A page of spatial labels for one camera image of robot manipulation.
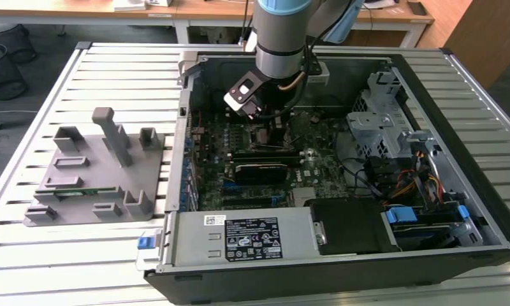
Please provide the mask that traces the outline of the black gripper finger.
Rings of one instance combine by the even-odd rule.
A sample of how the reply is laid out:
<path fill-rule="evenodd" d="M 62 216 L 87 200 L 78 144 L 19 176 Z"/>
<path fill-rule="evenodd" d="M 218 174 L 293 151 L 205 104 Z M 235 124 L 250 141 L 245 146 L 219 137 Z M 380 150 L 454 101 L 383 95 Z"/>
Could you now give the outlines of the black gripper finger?
<path fill-rule="evenodd" d="M 285 145 L 286 123 L 279 117 L 271 119 L 270 144 L 282 147 Z"/>

